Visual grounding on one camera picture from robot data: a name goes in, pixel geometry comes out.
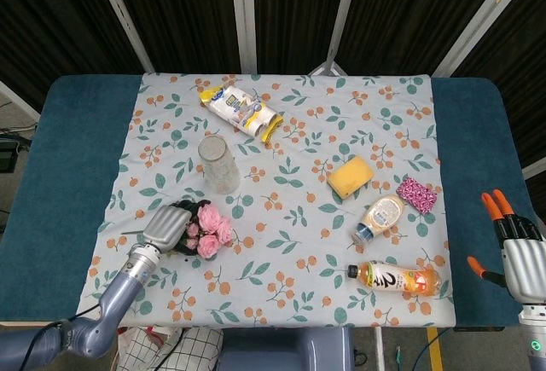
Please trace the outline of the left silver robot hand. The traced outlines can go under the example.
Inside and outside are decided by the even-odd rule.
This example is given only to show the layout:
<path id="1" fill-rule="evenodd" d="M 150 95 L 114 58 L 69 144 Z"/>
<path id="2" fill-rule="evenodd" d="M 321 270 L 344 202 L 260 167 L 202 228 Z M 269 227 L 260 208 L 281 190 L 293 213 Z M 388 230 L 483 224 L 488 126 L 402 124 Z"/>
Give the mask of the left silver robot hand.
<path id="1" fill-rule="evenodd" d="M 142 232 L 145 243 L 161 253 L 169 252 L 182 239 L 191 218 L 183 208 L 161 206 Z"/>

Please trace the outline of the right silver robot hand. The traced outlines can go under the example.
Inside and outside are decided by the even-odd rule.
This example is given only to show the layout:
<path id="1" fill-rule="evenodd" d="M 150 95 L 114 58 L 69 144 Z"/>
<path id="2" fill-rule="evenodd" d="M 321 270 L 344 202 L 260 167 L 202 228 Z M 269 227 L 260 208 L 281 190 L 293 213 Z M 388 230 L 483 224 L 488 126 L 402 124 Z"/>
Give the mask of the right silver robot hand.
<path id="1" fill-rule="evenodd" d="M 494 225 L 503 272 L 484 268 L 473 256 L 467 257 L 468 266 L 480 279 L 508 289 L 520 304 L 546 304 L 546 239 L 536 224 L 515 213 L 501 190 L 481 199 Z"/>

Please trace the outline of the pink rose bouquet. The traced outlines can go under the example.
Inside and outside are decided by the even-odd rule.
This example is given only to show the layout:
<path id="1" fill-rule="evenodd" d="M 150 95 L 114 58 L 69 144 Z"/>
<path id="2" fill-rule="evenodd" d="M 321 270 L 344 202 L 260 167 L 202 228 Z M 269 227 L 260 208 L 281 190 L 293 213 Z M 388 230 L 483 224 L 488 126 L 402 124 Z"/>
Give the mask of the pink rose bouquet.
<path id="1" fill-rule="evenodd" d="M 211 201 L 192 202 L 190 200 L 180 200 L 164 206 L 183 208 L 192 215 L 182 239 L 169 252 L 178 252 L 186 256 L 199 256 L 205 260 L 211 260 L 215 258 L 223 246 L 232 241 L 233 229 L 230 219 L 222 215 Z M 162 254 L 154 246 L 146 244 L 143 238 L 143 243 L 133 246 L 128 255 L 131 257 L 137 252 L 144 251 L 147 247 L 152 248 L 158 254 Z"/>

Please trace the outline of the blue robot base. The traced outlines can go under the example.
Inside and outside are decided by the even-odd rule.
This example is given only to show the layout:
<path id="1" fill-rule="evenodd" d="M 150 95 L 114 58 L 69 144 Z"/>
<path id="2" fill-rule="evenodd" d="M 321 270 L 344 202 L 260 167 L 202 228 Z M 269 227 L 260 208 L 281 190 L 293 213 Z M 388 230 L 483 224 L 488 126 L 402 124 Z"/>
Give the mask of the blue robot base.
<path id="1" fill-rule="evenodd" d="M 348 328 L 227 328 L 215 371 L 354 371 Z"/>

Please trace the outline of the clear textured glass vase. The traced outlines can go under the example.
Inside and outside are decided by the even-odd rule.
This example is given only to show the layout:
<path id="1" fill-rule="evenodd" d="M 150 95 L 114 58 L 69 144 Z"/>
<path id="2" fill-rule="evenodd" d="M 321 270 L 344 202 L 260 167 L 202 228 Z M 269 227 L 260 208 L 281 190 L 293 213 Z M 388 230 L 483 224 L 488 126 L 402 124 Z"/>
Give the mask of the clear textured glass vase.
<path id="1" fill-rule="evenodd" d="M 227 142 L 217 135 L 205 136 L 198 155 L 203 164 L 204 178 L 218 194 L 231 194 L 240 184 L 240 172 Z"/>

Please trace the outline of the teal table cover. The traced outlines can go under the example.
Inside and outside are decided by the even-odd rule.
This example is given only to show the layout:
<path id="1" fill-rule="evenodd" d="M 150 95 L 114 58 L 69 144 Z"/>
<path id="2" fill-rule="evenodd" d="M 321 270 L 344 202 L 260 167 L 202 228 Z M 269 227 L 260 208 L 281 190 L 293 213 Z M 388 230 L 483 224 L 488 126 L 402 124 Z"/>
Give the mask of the teal table cover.
<path id="1" fill-rule="evenodd" d="M 97 231 L 119 171 L 137 75 L 75 75 L 50 87 L 0 241 L 0 323 L 52 322 L 79 309 Z M 479 194 L 503 189 L 534 211 L 499 89 L 486 78 L 434 78 L 456 320 L 512 326 L 517 304 L 470 275 L 478 252 L 501 265 Z"/>

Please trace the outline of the white checked bag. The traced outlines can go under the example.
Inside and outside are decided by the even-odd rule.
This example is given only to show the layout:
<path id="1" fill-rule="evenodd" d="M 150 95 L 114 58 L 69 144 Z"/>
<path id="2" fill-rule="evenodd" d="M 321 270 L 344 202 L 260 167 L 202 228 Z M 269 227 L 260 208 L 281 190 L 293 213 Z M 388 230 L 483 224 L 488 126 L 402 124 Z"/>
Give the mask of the white checked bag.
<path id="1" fill-rule="evenodd" d="M 128 328 L 112 371 L 213 371 L 224 333 L 214 328 Z"/>

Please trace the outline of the pink patterned packet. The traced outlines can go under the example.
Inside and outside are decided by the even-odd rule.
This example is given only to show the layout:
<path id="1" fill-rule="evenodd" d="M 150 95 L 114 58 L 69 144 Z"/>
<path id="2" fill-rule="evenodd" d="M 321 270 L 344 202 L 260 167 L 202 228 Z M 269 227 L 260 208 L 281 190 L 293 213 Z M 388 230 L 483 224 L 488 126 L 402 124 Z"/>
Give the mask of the pink patterned packet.
<path id="1" fill-rule="evenodd" d="M 412 177 L 405 177 L 396 189 L 397 195 L 420 214 L 429 213 L 437 202 L 438 195 Z"/>

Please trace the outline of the floral print tablecloth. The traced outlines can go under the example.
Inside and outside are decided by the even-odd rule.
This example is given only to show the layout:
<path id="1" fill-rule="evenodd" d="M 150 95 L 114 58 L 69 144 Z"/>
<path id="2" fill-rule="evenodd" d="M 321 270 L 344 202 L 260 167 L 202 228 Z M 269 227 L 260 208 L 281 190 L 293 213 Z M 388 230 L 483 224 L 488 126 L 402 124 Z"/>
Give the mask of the floral print tablecloth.
<path id="1" fill-rule="evenodd" d="M 283 117 L 268 143 L 209 111 L 199 94 L 234 86 Z M 204 178 L 198 146 L 221 136 L 240 172 L 218 194 Z M 359 156 L 373 178 L 342 200 L 329 175 Z M 168 253 L 129 308 L 127 325 L 451 326 L 456 321 L 444 202 L 428 214 L 406 206 L 368 245 L 352 233 L 366 209 L 412 177 L 443 191 L 431 79 L 149 73 L 136 95 L 119 174 L 79 308 L 97 302 L 140 233 L 163 205 L 210 200 L 229 217 L 232 241 L 211 260 Z M 379 261 L 435 270 L 426 297 L 365 287 L 349 264 Z"/>

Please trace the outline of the orange drink bottle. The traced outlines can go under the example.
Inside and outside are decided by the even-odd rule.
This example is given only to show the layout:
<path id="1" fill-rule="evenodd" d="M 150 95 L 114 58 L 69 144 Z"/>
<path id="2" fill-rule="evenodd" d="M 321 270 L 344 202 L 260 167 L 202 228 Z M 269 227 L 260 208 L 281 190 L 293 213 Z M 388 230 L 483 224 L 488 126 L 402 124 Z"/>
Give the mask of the orange drink bottle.
<path id="1" fill-rule="evenodd" d="M 349 264 L 347 276 L 365 287 L 385 292 L 410 293 L 426 297 L 439 293 L 442 281 L 435 270 L 404 269 L 379 261 Z"/>

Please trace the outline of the pack of white bag rolls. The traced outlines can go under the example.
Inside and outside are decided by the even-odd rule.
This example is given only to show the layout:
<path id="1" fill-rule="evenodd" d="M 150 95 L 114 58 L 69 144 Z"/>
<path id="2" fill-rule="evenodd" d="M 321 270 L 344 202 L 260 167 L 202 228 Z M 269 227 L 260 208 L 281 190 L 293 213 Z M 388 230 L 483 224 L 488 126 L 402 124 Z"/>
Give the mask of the pack of white bag rolls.
<path id="1" fill-rule="evenodd" d="M 277 111 L 234 86 L 203 90 L 199 98 L 209 111 L 262 143 L 268 143 L 276 128 L 283 123 L 283 117 Z"/>

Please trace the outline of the mayonnaise squeeze bottle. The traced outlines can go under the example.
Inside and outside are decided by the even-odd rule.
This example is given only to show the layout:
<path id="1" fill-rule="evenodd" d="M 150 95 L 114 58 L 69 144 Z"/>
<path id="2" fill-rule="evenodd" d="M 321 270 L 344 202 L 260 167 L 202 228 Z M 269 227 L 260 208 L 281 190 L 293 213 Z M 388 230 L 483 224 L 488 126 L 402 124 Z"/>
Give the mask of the mayonnaise squeeze bottle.
<path id="1" fill-rule="evenodd" d="M 381 197 L 363 214 L 352 239 L 357 244 L 370 243 L 376 236 L 389 230 L 397 223 L 403 211 L 404 203 L 398 196 L 390 194 Z"/>

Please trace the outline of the black box device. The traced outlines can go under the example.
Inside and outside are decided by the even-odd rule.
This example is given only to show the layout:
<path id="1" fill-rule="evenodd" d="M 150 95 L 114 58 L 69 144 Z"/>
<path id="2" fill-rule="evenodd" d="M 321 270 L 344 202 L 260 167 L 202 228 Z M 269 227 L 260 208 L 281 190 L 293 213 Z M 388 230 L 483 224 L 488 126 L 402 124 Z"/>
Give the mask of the black box device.
<path id="1" fill-rule="evenodd" d="M 0 140 L 0 174 L 12 173 L 18 159 L 17 141 Z"/>

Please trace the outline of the yellow sponge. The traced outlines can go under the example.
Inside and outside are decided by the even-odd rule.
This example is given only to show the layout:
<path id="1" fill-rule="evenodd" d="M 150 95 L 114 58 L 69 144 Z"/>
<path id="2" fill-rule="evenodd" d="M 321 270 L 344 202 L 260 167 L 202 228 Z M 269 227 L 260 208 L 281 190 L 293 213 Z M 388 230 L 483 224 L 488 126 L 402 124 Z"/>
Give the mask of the yellow sponge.
<path id="1" fill-rule="evenodd" d="M 366 161 L 355 156 L 332 172 L 327 182 L 330 188 L 344 200 L 370 181 L 373 176 L 374 172 Z"/>

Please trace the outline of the dark pleated curtain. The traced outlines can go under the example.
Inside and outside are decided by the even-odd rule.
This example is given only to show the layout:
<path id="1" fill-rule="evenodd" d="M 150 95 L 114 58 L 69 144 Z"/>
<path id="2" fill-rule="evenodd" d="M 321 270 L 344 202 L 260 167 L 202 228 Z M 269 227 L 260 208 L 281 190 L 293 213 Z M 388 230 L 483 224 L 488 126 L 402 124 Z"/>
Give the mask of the dark pleated curtain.
<path id="1" fill-rule="evenodd" d="M 123 0 L 155 70 L 241 69 L 233 0 Z M 336 60 L 351 75 L 431 73 L 484 0 L 351 0 Z M 254 0 L 257 67 L 326 57 L 340 0 Z M 60 76 L 143 72 L 108 0 L 0 0 L 0 82 L 34 109 Z M 546 0 L 513 0 L 458 77 L 493 81 L 522 165 L 546 157 Z"/>

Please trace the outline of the white frame post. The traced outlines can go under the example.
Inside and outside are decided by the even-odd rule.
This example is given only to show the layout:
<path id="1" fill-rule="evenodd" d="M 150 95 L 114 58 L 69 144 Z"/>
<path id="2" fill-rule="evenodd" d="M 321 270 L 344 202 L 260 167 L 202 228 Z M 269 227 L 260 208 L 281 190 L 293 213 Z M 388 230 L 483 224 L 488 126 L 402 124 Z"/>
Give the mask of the white frame post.
<path id="1" fill-rule="evenodd" d="M 155 72 L 154 65 L 142 42 L 124 0 L 108 0 L 137 59 L 145 72 Z"/>
<path id="2" fill-rule="evenodd" d="M 24 101 L 12 89 L 10 89 L 3 81 L 0 81 L 0 96 L 9 99 L 24 113 L 26 113 L 31 119 L 39 121 L 40 113 L 37 112 L 33 107 L 31 107 L 26 101 Z"/>
<path id="3" fill-rule="evenodd" d="M 525 180 L 540 175 L 543 172 L 546 172 L 546 156 L 522 169 Z"/>
<path id="4" fill-rule="evenodd" d="M 241 72 L 258 72 L 254 0 L 233 0 Z"/>
<path id="5" fill-rule="evenodd" d="M 310 76 L 346 76 L 346 72 L 335 62 L 335 58 L 338 54 L 340 42 L 345 30 L 351 1 L 352 0 L 340 0 L 326 59 L 321 65 L 309 73 Z"/>
<path id="6" fill-rule="evenodd" d="M 484 0 L 434 70 L 432 77 L 452 76 L 512 1 Z"/>

